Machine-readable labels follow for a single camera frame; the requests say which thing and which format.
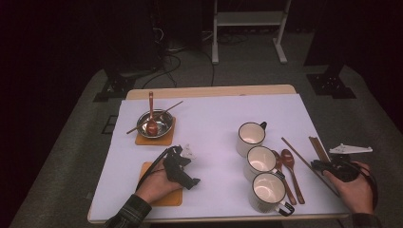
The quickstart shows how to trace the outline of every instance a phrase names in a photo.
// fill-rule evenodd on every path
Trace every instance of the wooden table edge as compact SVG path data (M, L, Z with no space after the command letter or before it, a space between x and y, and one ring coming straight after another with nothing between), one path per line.
M213 87L149 88L132 89L127 92L126 99L148 99L148 92L151 90L154 92L155 99L297 93L292 85L237 85Z
M144 223L186 223L186 222L230 222L230 221L273 221L273 220L306 220L306 219L344 219L350 214L332 214L332 215L295 215L284 217L281 215L272 217L219 217L219 218L145 218ZM92 224L103 224L106 220L91 221Z

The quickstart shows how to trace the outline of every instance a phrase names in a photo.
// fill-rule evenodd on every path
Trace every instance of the hand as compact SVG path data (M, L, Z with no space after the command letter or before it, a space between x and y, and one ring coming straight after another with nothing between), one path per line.
M182 188L182 186L179 183L168 180L163 167L163 160L161 160L144 180L135 195L142 198L148 204L151 204L153 201L159 200L168 193L180 188Z
M361 162L355 163L370 170L370 166L368 164ZM361 171L369 175L367 170L361 169ZM327 170L323 172L323 175L335 186L344 204L346 204L353 214L374 214L373 191L371 190L370 184L367 182L367 180L365 180L362 174L358 175L355 180L350 182L343 182L339 180Z

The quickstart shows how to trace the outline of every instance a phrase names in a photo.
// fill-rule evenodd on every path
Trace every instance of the chopsticks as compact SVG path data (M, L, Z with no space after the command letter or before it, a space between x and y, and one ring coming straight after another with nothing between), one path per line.
M155 120L155 119L158 119L158 118L161 117L163 114L165 114L167 111L169 111L170 109L176 107L177 105L179 105L179 104L182 103L182 102L183 102L183 101L181 101L181 102L179 102L179 103L177 103L177 104L175 104L175 105L169 107L169 108L166 109L164 112L162 112L162 113L160 113L160 114L158 114L158 115L153 116L153 119L154 119L154 120ZM137 125L136 127L134 127L133 129L127 131L126 134L130 134L131 132L133 132L133 131L139 129L139 127L142 127L144 124L147 124L148 122L149 122L149 119L148 119L148 121L146 121L146 122L144 122L144 123L141 123L141 124Z
M299 155L299 153L296 151L296 149L294 149L294 147L293 147L291 144L289 144L289 143L284 139L284 137L281 137L281 139L291 148L291 150L294 151L294 153L296 153L296 155L299 156L299 158L306 164L306 166L308 166L308 168L311 169L311 171L312 171L315 175L317 175L317 177L320 178L320 180L321 180L330 190L332 190L332 192L335 193L336 196L339 197L338 192L336 192L336 191L317 173L317 171L315 171L314 168L312 168L312 166L311 166L306 160L304 160L304 158L303 158L302 156Z
M317 137L309 137L309 140L311 141L312 146L314 147L315 151L317 152L317 156L322 162L330 162L325 150L323 149L322 145L320 144L320 141Z

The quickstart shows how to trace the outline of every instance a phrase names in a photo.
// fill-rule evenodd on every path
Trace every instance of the white tabletop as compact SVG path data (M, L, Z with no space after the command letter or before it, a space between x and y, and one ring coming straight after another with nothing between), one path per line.
M288 218L277 212L261 214L249 205L251 184L242 174L245 158L235 150L243 123L267 122L263 145L278 152L290 149L281 140L284 137L306 161L317 160L308 137L319 136L298 94L155 99L154 108L166 109L180 101L170 110L177 119L172 145L190 145L197 158L185 172L201 182L183 189L181 206L154 207L145 221L325 219L348 214L341 200L296 155L295 171L306 203L296 205ZM122 101L89 221L114 216L134 193L142 164L153 162L169 147L136 145L137 132L126 134L147 110L147 99ZM285 167L283 172L295 194L290 173Z

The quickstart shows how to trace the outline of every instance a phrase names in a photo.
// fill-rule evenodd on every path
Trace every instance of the wooden coaster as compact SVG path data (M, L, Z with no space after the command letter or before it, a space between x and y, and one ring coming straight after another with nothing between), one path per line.
M176 118L173 117L172 119L173 119L172 128L164 136L161 136L160 138L157 138L157 139L148 139L138 133L135 143L137 145L170 145L170 144L172 144L172 140L174 138Z
M142 165L139 179L142 178L147 169L151 166L152 162L145 162ZM151 206L180 206L182 204L182 189L175 190L164 198L151 203Z

